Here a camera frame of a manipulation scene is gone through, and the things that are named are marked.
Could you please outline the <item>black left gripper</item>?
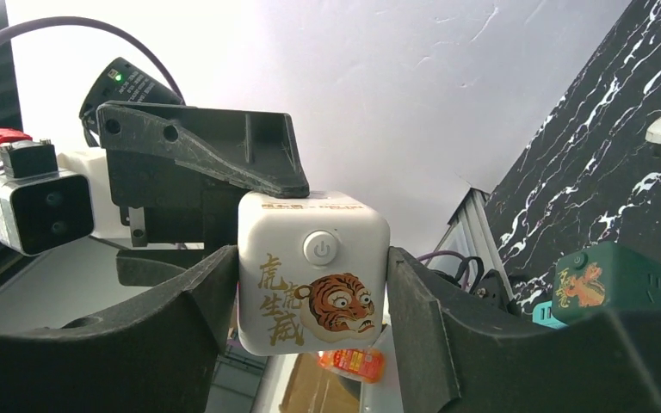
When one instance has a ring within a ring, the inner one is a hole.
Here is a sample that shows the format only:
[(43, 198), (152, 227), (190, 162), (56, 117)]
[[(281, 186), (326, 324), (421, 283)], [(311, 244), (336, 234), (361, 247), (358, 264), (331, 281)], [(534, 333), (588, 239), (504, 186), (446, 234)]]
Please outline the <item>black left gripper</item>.
[(289, 114), (109, 101), (96, 120), (111, 199), (132, 245), (214, 251), (121, 250), (123, 286), (198, 287), (223, 259), (217, 249), (237, 242), (244, 189), (280, 199), (310, 194)]

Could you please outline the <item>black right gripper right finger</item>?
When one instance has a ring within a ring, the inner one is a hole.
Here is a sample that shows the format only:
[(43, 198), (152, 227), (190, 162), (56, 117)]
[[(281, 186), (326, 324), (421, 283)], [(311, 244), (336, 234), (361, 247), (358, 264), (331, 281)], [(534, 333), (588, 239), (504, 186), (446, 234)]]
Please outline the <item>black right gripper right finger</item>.
[(406, 412), (661, 412), (661, 311), (603, 311), (554, 330), (396, 247), (387, 292)]

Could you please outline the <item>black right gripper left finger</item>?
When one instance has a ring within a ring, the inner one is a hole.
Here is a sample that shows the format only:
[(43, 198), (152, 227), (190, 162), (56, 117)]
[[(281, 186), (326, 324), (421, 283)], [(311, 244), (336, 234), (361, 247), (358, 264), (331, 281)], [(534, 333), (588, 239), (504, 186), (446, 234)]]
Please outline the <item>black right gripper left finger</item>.
[(238, 251), (59, 329), (0, 334), (0, 412), (202, 412), (224, 352)]

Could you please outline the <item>teal power strip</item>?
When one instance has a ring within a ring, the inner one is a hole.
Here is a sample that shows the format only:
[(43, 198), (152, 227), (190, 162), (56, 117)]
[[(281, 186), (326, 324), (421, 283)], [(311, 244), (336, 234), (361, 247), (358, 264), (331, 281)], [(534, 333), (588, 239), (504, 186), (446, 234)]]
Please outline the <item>teal power strip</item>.
[(533, 310), (533, 322), (563, 328), (602, 310), (661, 310), (661, 271), (625, 274), (592, 264), (580, 274), (559, 272), (553, 298)]

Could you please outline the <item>white multi-socket adapter plug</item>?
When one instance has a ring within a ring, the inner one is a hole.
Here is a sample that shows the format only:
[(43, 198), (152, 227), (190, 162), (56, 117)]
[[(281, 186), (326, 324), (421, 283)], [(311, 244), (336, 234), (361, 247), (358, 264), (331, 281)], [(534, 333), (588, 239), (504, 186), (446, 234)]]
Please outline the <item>white multi-socket adapter plug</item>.
[(383, 324), (390, 227), (339, 192), (238, 204), (238, 337), (252, 354), (365, 348)]

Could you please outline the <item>green dragon socket cube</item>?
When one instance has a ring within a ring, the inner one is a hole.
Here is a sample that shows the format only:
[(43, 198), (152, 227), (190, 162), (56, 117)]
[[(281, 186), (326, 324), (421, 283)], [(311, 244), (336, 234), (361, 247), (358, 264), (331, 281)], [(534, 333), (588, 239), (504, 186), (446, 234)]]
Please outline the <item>green dragon socket cube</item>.
[(611, 241), (561, 257), (553, 317), (570, 324), (605, 309), (661, 310), (661, 263)]

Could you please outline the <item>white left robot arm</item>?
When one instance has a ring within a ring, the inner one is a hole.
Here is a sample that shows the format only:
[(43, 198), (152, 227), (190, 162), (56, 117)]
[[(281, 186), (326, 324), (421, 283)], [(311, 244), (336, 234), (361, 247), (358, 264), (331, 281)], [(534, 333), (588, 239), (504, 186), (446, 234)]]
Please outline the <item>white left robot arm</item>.
[(111, 200), (131, 232), (116, 257), (125, 286), (154, 287), (235, 244), (250, 191), (310, 193), (290, 115), (190, 107), (123, 58), (96, 79), (80, 119), (106, 152)]

